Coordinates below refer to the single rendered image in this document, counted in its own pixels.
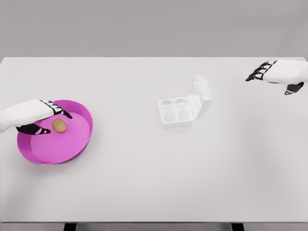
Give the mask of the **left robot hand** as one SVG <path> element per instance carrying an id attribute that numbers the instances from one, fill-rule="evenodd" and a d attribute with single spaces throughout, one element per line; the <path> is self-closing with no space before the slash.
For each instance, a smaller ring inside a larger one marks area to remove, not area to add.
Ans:
<path id="1" fill-rule="evenodd" d="M 19 103 L 5 110 L 12 125 L 17 131 L 29 135 L 50 134 L 51 131 L 37 125 L 35 122 L 51 116 L 64 115 L 71 119 L 72 116 L 58 104 L 50 100 L 34 99 Z"/>

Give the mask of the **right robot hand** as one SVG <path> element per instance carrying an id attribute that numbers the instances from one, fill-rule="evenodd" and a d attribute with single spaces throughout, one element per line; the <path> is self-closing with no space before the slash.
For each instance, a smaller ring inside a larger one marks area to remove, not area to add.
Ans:
<path id="1" fill-rule="evenodd" d="M 256 68 L 246 79 L 261 80 L 272 84 L 285 84 L 285 95 L 299 92 L 308 83 L 308 62 L 289 59 L 266 61 Z"/>

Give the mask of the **brown egg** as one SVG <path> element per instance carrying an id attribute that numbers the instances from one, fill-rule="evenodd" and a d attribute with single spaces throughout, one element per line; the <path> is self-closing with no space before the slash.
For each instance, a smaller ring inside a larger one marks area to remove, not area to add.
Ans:
<path id="1" fill-rule="evenodd" d="M 57 133 L 64 133 L 67 129 L 67 124 L 63 119 L 56 118 L 52 121 L 52 129 Z"/>

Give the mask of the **white egg box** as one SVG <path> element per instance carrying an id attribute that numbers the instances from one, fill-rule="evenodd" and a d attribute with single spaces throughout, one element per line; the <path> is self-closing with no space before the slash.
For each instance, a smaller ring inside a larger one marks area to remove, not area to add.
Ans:
<path id="1" fill-rule="evenodd" d="M 163 130 L 190 128 L 195 120 L 207 114 L 212 101 L 213 95 L 207 79 L 196 75 L 187 95 L 158 100 Z"/>

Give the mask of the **pink round tray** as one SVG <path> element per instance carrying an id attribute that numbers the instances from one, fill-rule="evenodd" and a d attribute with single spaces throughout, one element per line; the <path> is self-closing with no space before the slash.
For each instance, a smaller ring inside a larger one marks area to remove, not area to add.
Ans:
<path id="1" fill-rule="evenodd" d="M 57 105 L 65 109 L 73 118 L 55 115 L 37 121 L 35 124 L 51 130 L 50 134 L 27 135 L 17 134 L 17 147 L 28 161 L 39 165 L 55 165 L 68 162 L 88 145 L 92 131 L 93 119 L 90 111 L 82 104 L 70 100 L 57 100 Z M 58 133 L 52 128 L 52 121 L 61 118 L 67 128 Z"/>

